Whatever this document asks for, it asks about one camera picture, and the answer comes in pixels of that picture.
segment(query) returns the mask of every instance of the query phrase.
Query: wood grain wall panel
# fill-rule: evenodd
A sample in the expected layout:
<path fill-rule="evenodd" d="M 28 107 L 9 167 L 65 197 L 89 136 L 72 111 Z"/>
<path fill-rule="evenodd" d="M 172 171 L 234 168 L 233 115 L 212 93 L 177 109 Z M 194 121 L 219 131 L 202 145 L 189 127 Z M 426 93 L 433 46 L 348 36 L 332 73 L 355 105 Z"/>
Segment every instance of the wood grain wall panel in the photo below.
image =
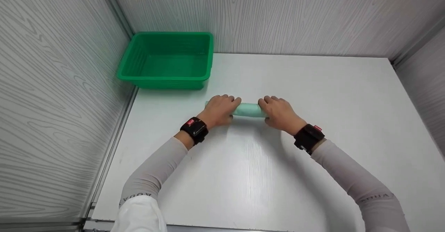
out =
<path fill-rule="evenodd" d="M 79 216 L 130 87 L 105 0 L 0 0 L 0 216 Z"/>
<path fill-rule="evenodd" d="M 445 156 L 445 29 L 400 65 L 397 75 Z"/>
<path fill-rule="evenodd" d="M 215 52 L 393 58 L 445 0 L 119 0 L 135 31 L 210 31 Z"/>

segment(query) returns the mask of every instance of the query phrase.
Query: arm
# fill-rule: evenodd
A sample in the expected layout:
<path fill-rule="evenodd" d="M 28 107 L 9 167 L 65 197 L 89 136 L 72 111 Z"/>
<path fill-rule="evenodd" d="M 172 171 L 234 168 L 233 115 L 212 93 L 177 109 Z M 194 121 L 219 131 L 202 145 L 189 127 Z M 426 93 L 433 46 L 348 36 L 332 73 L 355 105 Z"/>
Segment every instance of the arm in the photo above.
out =
<path fill-rule="evenodd" d="M 214 96 L 197 117 L 206 124 L 208 130 L 228 125 L 232 122 L 231 113 L 240 103 L 239 97 Z M 185 131 L 179 131 L 132 173 L 122 189 L 120 210 L 113 232 L 167 231 L 156 199 L 162 184 L 193 146 L 192 137 Z"/>
<path fill-rule="evenodd" d="M 282 98 L 266 96 L 259 99 L 258 104 L 269 116 L 265 120 L 269 126 L 286 131 L 292 136 L 307 124 Z M 399 200 L 354 159 L 326 139 L 311 150 L 312 158 L 359 205 L 367 232 L 410 231 Z"/>

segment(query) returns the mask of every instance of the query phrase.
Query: arm sleeve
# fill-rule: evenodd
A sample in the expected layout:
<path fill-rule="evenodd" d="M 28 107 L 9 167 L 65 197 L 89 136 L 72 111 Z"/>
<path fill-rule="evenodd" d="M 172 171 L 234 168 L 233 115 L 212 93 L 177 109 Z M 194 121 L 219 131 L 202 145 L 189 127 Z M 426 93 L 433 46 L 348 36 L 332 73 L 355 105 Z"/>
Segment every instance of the arm sleeve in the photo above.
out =
<path fill-rule="evenodd" d="M 367 232 L 410 231 L 394 194 L 333 142 L 323 142 L 312 158 L 359 205 Z"/>
<path fill-rule="evenodd" d="M 187 148 L 175 137 L 158 148 L 128 178 L 122 189 L 119 206 L 128 199 L 147 195 L 157 199 L 162 184 L 187 155 Z"/>

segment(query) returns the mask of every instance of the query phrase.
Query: white table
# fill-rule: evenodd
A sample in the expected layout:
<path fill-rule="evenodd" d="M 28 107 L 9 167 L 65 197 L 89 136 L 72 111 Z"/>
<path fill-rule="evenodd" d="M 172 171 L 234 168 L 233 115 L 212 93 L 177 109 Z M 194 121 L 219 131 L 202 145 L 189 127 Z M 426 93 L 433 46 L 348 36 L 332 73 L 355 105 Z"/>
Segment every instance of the white table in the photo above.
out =
<path fill-rule="evenodd" d="M 140 89 L 93 219 L 113 220 L 129 175 L 216 94 L 288 100 L 386 184 L 412 231 L 445 227 L 445 163 L 387 59 L 215 54 L 202 91 Z M 162 187 L 168 224 L 364 231 L 358 207 L 293 138 L 262 119 L 210 132 Z M 286 163 L 286 154 L 290 162 Z"/>

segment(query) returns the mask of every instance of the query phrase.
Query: black wristband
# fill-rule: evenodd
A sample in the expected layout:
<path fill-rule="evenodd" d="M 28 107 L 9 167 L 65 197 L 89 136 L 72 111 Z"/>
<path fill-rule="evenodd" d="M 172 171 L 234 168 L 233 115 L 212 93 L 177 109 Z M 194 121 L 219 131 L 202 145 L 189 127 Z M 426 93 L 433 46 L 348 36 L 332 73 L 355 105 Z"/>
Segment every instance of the black wristband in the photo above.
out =
<path fill-rule="evenodd" d="M 312 148 L 324 138 L 324 134 L 321 132 L 321 128 L 318 126 L 312 126 L 307 124 L 300 129 L 296 135 L 294 135 L 294 145 L 306 151 L 309 155 L 312 155 Z"/>
<path fill-rule="evenodd" d="M 187 132 L 193 139 L 195 145 L 202 142 L 204 137 L 209 133 L 207 125 L 198 117 L 190 118 L 184 123 L 180 130 Z"/>

